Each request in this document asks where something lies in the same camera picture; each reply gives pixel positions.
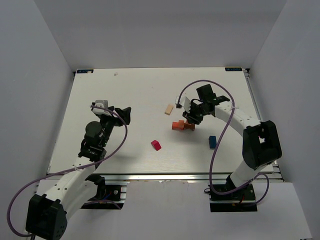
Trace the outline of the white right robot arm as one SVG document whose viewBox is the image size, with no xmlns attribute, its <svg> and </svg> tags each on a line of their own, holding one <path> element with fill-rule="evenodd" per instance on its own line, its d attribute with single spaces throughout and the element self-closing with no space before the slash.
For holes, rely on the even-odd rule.
<svg viewBox="0 0 320 240">
<path fill-rule="evenodd" d="M 220 136 L 228 127 L 242 137 L 242 162 L 226 179 L 226 193 L 233 193 L 249 185 L 266 166 L 282 157 L 277 127 L 271 120 L 261 121 L 236 108 L 230 93 L 217 96 L 212 81 L 205 80 L 197 88 L 197 99 L 180 94 L 175 104 L 184 110 L 183 117 L 190 124 L 199 125 L 205 116 L 213 116 L 225 122 Z"/>
</svg>

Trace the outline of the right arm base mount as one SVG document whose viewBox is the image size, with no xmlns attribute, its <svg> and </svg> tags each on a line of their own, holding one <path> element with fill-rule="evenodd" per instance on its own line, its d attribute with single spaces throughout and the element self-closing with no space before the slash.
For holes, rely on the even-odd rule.
<svg viewBox="0 0 320 240">
<path fill-rule="evenodd" d="M 226 195 L 218 195 L 209 187 L 204 189 L 204 193 L 209 195 L 211 213 L 244 213 L 258 211 L 256 195 L 251 184 L 241 190 Z"/>
</svg>

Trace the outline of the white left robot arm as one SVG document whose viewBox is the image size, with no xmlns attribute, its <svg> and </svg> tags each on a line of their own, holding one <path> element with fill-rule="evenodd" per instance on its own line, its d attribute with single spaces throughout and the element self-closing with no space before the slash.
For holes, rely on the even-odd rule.
<svg viewBox="0 0 320 240">
<path fill-rule="evenodd" d="M 105 147 L 114 127 L 127 127 L 131 122 L 131 107 L 105 107 L 95 103 L 91 108 L 99 121 L 91 121 L 72 170 L 42 195 L 29 201 L 26 230 L 45 240 L 59 240 L 66 231 L 68 220 L 85 204 L 105 200 L 105 178 L 95 174 L 106 156 Z"/>
</svg>

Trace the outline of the small orange cube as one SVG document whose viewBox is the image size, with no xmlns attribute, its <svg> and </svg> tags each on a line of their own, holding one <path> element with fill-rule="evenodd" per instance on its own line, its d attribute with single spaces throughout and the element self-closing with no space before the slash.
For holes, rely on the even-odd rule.
<svg viewBox="0 0 320 240">
<path fill-rule="evenodd" d="M 185 121 L 184 121 L 184 120 L 179 120 L 179 121 L 178 121 L 178 124 L 179 124 L 180 126 L 184 126 Z"/>
</svg>

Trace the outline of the cream rectangular wood block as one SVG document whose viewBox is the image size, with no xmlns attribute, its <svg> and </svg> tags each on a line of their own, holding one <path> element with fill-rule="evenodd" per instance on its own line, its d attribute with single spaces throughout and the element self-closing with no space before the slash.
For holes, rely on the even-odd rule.
<svg viewBox="0 0 320 240">
<path fill-rule="evenodd" d="M 168 104 L 165 111 L 164 111 L 164 114 L 169 116 L 172 113 L 173 108 L 174 108 L 174 106 L 172 104 Z"/>
</svg>

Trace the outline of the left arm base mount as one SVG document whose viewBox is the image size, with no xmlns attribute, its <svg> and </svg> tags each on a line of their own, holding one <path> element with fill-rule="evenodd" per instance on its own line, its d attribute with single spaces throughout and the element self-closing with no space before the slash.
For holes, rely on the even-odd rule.
<svg viewBox="0 0 320 240">
<path fill-rule="evenodd" d="M 110 184 L 97 174 L 90 175 L 86 181 L 92 182 L 96 188 L 95 195 L 90 198 L 81 209 L 91 210 L 121 210 L 124 206 L 124 186 Z"/>
</svg>

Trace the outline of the red-orange rectangular block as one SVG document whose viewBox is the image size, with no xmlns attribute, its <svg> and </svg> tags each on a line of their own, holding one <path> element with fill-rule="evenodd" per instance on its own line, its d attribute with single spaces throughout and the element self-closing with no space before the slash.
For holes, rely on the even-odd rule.
<svg viewBox="0 0 320 240">
<path fill-rule="evenodd" d="M 174 131 L 183 131 L 184 130 L 184 126 L 179 125 L 178 122 L 174 121 L 174 122 L 172 122 L 171 129 L 174 130 Z"/>
</svg>

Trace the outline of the blue rectangular block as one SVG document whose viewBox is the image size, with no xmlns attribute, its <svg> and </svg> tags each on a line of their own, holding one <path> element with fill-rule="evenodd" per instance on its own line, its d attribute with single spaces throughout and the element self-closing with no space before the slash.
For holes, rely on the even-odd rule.
<svg viewBox="0 0 320 240">
<path fill-rule="evenodd" d="M 216 138 L 216 136 L 209 136 L 208 142 L 209 142 L 209 148 L 210 149 L 215 149 L 216 148 L 216 146 L 217 146 L 217 138 Z"/>
</svg>

